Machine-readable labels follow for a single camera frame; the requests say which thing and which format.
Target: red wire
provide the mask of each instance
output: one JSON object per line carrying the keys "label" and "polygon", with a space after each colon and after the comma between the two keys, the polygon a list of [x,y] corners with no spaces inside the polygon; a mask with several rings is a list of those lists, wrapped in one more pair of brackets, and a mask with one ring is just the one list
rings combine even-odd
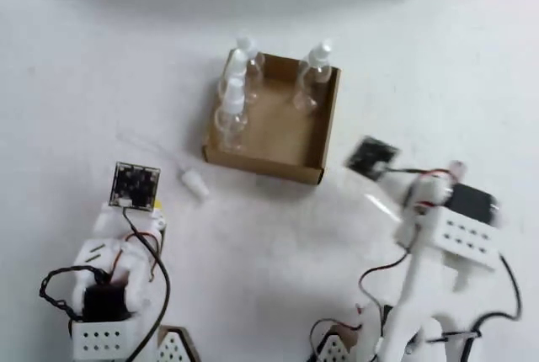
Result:
{"label": "red wire", "polygon": [[[141,232],[141,235],[143,236],[148,236],[148,237],[152,237],[154,240],[155,240],[155,243],[156,243],[156,247],[157,247],[157,253],[161,253],[161,248],[159,246],[159,240],[157,239],[157,237],[155,237],[153,234],[151,233],[148,233],[148,232]],[[130,238],[134,237],[135,234],[134,233],[131,233],[129,234],[126,238],[125,238],[125,241],[128,242]],[[116,255],[116,258],[115,258],[115,261],[113,262],[112,264],[112,270],[110,271],[110,276],[114,276],[115,274],[115,271],[116,271],[116,265],[118,264],[118,260],[120,259],[121,257],[121,254],[123,253],[123,250],[120,250],[118,252],[118,254]],[[157,261],[154,261],[153,262],[153,266],[152,266],[152,270],[151,270],[151,274],[152,274],[152,277],[150,278],[150,282],[153,281],[153,279],[155,278],[155,275],[153,273],[153,270],[155,269],[157,265]]]}

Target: circuit board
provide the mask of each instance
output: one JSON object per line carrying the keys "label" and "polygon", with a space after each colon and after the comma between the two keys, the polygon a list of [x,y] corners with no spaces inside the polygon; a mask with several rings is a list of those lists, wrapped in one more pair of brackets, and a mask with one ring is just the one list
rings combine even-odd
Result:
{"label": "circuit board", "polygon": [[152,211],[159,182],[159,168],[117,162],[109,205],[128,203],[132,209]]}

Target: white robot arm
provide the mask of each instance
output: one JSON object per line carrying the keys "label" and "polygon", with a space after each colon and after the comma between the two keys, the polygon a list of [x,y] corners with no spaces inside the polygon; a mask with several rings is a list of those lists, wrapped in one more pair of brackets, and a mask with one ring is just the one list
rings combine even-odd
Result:
{"label": "white robot arm", "polygon": [[[383,323],[382,336],[377,308],[372,305],[374,311],[363,313],[357,362],[446,362],[444,343],[430,341],[440,338],[439,322],[446,333],[477,336],[469,332],[470,327],[459,327],[452,313],[469,291],[470,279],[501,265],[499,231],[490,225],[492,197],[460,184],[456,172],[462,169],[452,170],[456,171],[421,174],[408,194],[396,233],[411,258],[406,279],[397,305]],[[457,271],[454,285],[445,281],[448,267]],[[451,341],[448,349],[453,358],[460,359],[462,340]],[[474,347],[467,361],[475,360],[477,354],[480,349]]]}

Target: small plastic cap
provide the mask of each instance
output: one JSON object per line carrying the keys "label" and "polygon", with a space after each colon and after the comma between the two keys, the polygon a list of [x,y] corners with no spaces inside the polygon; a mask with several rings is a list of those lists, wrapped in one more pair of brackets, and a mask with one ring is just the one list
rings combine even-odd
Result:
{"label": "small plastic cap", "polygon": [[182,183],[189,188],[189,191],[195,194],[199,200],[205,200],[208,196],[210,196],[210,190],[200,174],[198,174],[194,169],[191,168],[183,173],[181,180]]}
{"label": "small plastic cap", "polygon": [[236,49],[232,53],[232,57],[228,62],[227,69],[225,71],[225,78],[231,77],[245,77],[247,71],[247,54],[240,49]]}
{"label": "small plastic cap", "polygon": [[253,40],[253,38],[247,35],[238,36],[236,38],[236,43],[238,49],[245,52],[249,60],[254,59],[259,53],[259,48],[256,46],[256,42]]}
{"label": "small plastic cap", "polygon": [[311,49],[309,52],[309,65],[312,67],[321,67],[329,63],[329,54],[331,53],[331,40],[324,40]]}
{"label": "small plastic cap", "polygon": [[227,91],[222,100],[222,110],[230,115],[237,115],[243,112],[245,105],[245,91],[243,80],[233,77],[228,80]]}

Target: black chain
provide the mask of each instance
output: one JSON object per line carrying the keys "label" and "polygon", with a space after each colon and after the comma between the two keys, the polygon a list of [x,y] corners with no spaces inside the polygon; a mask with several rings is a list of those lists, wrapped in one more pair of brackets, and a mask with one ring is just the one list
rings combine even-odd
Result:
{"label": "black chain", "polygon": [[66,268],[59,268],[55,269],[54,271],[51,271],[41,282],[41,288],[40,288],[40,297],[51,303],[54,307],[63,310],[67,313],[69,318],[71,318],[74,322],[81,322],[83,320],[82,316],[79,316],[75,311],[67,305],[67,302],[63,299],[56,300],[50,297],[46,294],[47,285],[51,281],[52,277],[55,275],[63,274],[64,272],[72,272],[72,271],[90,271],[93,272],[93,277],[95,278],[95,282],[98,285],[107,284],[110,282],[110,275],[107,274],[105,271],[99,268],[92,267],[91,265],[73,265],[72,267],[66,267]]}

